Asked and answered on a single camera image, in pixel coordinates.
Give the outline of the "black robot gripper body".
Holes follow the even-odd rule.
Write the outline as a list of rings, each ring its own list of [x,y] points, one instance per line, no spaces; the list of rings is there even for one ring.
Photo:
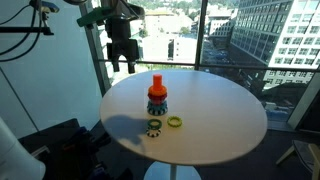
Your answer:
[[[124,56],[127,61],[134,62],[139,58],[138,44],[131,38],[130,23],[124,19],[112,18],[107,21],[106,31],[112,40],[107,44],[108,58],[113,62]]]

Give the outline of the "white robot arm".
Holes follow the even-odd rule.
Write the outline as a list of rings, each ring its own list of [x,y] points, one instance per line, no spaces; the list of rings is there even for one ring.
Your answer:
[[[19,142],[26,129],[42,131],[69,120],[91,128],[102,100],[85,33],[73,19],[54,21],[56,37],[42,40],[26,57],[1,67],[1,91],[12,91],[27,106],[1,102],[1,180],[43,180],[46,165]]]

